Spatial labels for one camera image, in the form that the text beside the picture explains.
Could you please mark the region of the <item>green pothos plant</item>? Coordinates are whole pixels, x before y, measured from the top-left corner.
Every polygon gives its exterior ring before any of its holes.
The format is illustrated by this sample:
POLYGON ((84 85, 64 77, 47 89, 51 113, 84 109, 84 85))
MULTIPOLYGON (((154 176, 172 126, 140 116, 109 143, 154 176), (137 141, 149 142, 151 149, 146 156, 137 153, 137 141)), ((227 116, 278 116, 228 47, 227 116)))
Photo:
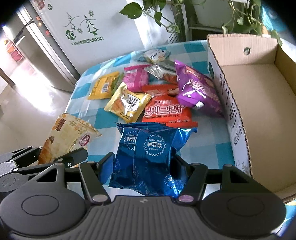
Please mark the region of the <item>green pothos plant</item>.
POLYGON ((168 33, 187 41, 192 39, 193 30, 200 30, 254 34, 282 43, 278 31, 263 20, 261 0, 141 0, 128 3, 120 14, 132 20, 146 16, 168 33))

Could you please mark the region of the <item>yellow orange snack packet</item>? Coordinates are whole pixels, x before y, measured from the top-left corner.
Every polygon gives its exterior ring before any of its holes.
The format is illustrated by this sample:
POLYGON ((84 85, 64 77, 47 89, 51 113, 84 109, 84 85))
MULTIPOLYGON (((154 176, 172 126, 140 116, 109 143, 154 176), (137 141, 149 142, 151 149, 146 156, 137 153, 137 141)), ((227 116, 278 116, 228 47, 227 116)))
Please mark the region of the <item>yellow orange snack packet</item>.
POLYGON ((88 96, 88 100, 111 98, 119 75, 119 71, 116 71, 99 77, 88 96))

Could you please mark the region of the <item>blue foil snack bag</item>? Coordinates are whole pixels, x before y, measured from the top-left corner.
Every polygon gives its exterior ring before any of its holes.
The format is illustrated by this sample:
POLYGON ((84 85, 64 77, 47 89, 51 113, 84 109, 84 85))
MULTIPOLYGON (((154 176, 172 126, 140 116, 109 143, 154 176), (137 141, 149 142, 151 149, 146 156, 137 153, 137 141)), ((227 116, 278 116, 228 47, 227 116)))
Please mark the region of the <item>blue foil snack bag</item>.
POLYGON ((117 124, 121 134, 109 187, 145 196, 177 197, 187 176, 171 163, 197 128, 168 127, 155 122, 117 124))

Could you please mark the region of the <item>purple snack bag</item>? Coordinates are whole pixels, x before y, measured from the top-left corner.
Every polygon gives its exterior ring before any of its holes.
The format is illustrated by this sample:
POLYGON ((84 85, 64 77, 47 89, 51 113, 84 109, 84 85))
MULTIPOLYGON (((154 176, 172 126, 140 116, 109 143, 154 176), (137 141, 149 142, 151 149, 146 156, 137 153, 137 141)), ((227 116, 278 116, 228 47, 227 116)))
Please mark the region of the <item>purple snack bag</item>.
POLYGON ((224 117, 212 79, 180 61, 175 61, 175 69, 180 104, 208 116, 224 117))

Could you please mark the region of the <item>white blue Ameria packet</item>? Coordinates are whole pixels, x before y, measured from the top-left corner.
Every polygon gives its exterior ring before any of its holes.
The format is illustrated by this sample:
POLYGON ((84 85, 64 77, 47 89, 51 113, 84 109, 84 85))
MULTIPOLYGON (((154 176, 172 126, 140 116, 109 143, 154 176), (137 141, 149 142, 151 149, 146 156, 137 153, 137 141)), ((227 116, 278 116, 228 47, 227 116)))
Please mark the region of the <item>white blue Ameria packet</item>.
POLYGON ((157 64, 165 61, 171 52, 165 49, 151 49, 141 53, 136 60, 141 62, 148 62, 150 64, 157 64))

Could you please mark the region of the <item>silver foil snack bag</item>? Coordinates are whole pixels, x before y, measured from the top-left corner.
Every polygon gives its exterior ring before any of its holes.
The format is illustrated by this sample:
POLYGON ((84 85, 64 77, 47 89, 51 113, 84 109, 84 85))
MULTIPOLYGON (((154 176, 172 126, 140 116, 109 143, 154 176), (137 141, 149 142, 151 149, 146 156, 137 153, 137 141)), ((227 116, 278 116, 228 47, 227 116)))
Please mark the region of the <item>silver foil snack bag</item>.
POLYGON ((158 80, 164 80, 171 84, 177 84, 177 74, 175 68, 173 67, 164 67, 159 64, 152 64, 144 69, 158 80))

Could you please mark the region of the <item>blue round fan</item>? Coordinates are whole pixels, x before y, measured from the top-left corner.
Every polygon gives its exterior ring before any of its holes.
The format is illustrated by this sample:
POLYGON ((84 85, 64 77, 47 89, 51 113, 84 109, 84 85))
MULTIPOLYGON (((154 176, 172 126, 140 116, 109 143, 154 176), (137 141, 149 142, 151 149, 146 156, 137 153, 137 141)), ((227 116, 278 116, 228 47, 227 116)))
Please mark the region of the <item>blue round fan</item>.
POLYGON ((287 29, 281 17, 266 3, 261 4, 261 20, 269 31, 282 32, 287 29))

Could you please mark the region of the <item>blue white checkered tablecloth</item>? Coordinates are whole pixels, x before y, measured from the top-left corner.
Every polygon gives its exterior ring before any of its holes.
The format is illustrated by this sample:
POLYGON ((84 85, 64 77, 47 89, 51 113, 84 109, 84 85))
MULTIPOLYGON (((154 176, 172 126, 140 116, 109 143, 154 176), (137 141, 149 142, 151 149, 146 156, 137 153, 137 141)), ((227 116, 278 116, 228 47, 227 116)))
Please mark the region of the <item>blue white checkered tablecloth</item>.
POLYGON ((236 168, 283 201, 296 197, 296 64, 274 38, 210 35, 208 63, 213 74, 176 62, 178 106, 155 96, 141 122, 119 124, 122 148, 112 187, 146 195, 176 196, 192 204, 204 183, 170 178, 171 149, 180 150, 196 127, 167 124, 168 116, 194 108, 227 123, 236 168))

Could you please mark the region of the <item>pink snack packet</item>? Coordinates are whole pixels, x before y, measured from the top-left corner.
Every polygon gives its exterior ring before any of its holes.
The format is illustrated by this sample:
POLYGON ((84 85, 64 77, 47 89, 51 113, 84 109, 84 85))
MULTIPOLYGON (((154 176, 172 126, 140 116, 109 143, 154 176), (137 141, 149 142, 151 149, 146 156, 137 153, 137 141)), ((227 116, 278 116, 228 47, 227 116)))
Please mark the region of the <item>pink snack packet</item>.
POLYGON ((128 90, 132 92, 141 92, 142 87, 149 83, 149 74, 145 70, 149 64, 136 65, 124 68, 123 82, 128 90))

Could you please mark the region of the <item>grey refrigerator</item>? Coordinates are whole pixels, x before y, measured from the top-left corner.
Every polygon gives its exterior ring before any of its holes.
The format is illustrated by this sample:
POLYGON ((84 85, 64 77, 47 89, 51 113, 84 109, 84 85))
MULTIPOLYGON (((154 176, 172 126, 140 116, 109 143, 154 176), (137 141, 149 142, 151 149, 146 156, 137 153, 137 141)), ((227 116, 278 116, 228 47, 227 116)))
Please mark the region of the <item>grey refrigerator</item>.
POLYGON ((74 90, 80 74, 31 2, 21 5, 3 26, 3 30, 52 87, 67 92, 74 90))

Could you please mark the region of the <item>cream croissant snack bag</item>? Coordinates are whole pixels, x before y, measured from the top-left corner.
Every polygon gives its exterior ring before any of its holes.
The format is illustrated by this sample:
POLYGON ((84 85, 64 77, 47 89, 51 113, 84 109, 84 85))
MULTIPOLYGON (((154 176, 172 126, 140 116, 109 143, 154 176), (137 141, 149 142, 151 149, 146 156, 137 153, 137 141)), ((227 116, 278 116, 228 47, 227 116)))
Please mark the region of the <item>cream croissant snack bag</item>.
POLYGON ((102 134, 90 123, 68 113, 59 115, 38 156, 39 164, 52 163, 69 152, 86 149, 102 134))

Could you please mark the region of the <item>cardboard box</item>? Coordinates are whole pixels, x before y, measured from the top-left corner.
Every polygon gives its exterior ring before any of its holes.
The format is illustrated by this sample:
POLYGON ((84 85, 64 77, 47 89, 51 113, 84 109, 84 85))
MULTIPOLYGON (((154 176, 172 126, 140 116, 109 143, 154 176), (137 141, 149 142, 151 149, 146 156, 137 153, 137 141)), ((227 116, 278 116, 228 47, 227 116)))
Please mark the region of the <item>cardboard box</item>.
POLYGON ((285 203, 296 199, 296 63, 274 38, 208 35, 208 70, 235 166, 285 203))

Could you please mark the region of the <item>yellow cracker snack packet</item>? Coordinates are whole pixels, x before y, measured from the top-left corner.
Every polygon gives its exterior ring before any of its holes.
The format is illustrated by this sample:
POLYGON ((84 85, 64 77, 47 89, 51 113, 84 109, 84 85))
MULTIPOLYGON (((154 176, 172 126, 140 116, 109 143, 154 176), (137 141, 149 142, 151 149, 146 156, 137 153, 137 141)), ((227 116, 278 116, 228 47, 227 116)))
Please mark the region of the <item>yellow cracker snack packet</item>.
POLYGON ((150 94, 135 93, 128 90, 126 83, 122 82, 104 110, 119 116, 126 123, 134 123, 151 99, 150 94))

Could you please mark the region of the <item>orange red snack bag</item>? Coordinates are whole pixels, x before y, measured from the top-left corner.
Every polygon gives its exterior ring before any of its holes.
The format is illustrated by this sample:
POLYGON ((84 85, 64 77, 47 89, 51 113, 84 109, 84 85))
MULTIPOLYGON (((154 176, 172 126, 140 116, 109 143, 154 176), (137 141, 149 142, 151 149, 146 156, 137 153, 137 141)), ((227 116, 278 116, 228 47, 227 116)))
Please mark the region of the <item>orange red snack bag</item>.
POLYGON ((145 85, 143 92, 150 94, 152 99, 144 109, 142 122, 155 122, 174 128, 198 127, 198 123, 192 120, 190 108, 176 98, 177 85, 145 85))

